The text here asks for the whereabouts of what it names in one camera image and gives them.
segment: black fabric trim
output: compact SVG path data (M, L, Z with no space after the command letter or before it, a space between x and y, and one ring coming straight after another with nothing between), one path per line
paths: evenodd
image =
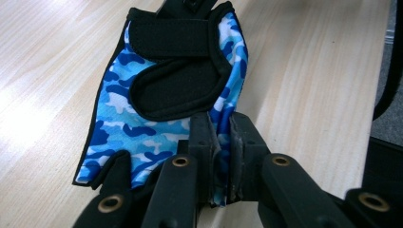
M206 20L135 19L130 26L130 44L144 58L206 57Z
M209 58L170 59L137 75L129 89L129 97L140 116L161 122L212 108L232 69L222 55L218 29L223 15L230 11L234 9L226 2L208 16Z
M106 66L106 69L105 69L104 72L106 72L110 68L110 66L112 65L113 61L116 59L116 57L119 55L119 53L125 48L125 29L126 29L127 25L128 25L128 21L126 20L125 25L124 25L124 27L122 29L121 36L119 38L118 45L116 46L115 51L112 54L112 57L110 58L109 62L107 63L107 66ZM87 152L87 150L89 148L89 144L91 143L91 138L92 138L92 134L94 132L95 122L96 122L96 118L97 118L98 100L99 100L99 97L101 95L101 90L102 90L103 85L104 85L104 83L103 83L104 77L105 77L105 74L104 74L104 76L103 76L103 78L102 78L102 80L100 82L100 86L98 87L97 96L95 98L94 109L92 110L91 123L89 124L89 130L88 130L88 134L86 136L86 143L84 145L84 149L82 151L81 158L80 158L80 161L79 161L79 163L77 165L77 169L76 169L76 172L74 174L74 179L73 179L73 182L72 182L72 184L74 184L74 185L85 186L85 187L90 186L90 182L88 182L88 183L80 183L80 182L76 181L76 178L77 178L77 175L80 172L81 166L83 165L83 162L84 162L84 160L86 158L86 152Z

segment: camouflage fabric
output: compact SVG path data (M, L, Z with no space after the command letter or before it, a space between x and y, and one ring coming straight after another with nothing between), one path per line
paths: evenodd
M93 181L111 155L127 150L131 154L132 187L142 186L155 167L176 154L178 140L187 140L189 136L189 118L151 122L140 117L128 102L128 90L133 79L155 64L131 48L128 37L130 23L125 28L125 48L106 70L101 83L90 144L85 148L86 156L75 179L78 183ZM225 89L209 112L221 145L221 152L214 158L215 164L219 165L214 203L224 205L230 143L229 117L235 110L245 77L247 50L233 12L221 19L218 30L221 51L233 67Z

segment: black plastic bracket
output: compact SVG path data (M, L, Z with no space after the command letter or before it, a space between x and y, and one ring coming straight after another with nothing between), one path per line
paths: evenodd
M126 227L130 225L133 195L130 192L130 154L118 153L106 177L100 195L94 198L74 224L75 228Z
M159 18L204 19L217 0L165 0L157 11Z
M357 227L401 227L403 224L403 188L374 192L352 189L347 192L343 211Z
M148 204L142 227L195 227L197 160L180 154L167 159Z
M293 158L267 155L261 175L266 194L271 195L289 227L355 227ZM262 203L270 207L273 202L263 198Z
M235 112L231 124L231 161L227 203L258 201L261 184L260 170L264 157L270 153L252 121Z
M221 150L216 132L207 112L190 118L188 153L197 159L199 202L209 202L213 196L213 156Z

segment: hole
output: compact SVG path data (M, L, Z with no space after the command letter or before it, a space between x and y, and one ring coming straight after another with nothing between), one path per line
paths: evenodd
M118 204L118 200L117 199L108 199L105 201L105 206L107 207L113 207L116 206Z
M366 207L378 212L387 212L391 209L387 201L375 194L364 192L358 195L358 199Z
M177 167L184 167L189 164L189 160L187 158L177 158L172 163Z
M122 207L124 204L124 197L119 194L115 194L106 198L103 198L98 204L98 210L102 213L111 213Z
M290 164L290 162L282 156L276 156L272 159L273 163L276 165L280 165L280 166L287 166Z

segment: wooden table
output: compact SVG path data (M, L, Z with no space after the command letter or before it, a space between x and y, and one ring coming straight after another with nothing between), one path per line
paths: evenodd
M97 195L71 185L126 14L153 1L0 3L0 227L69 227ZM233 1L250 53L238 111L326 191L360 186L389 1ZM255 203L200 227L259 227Z

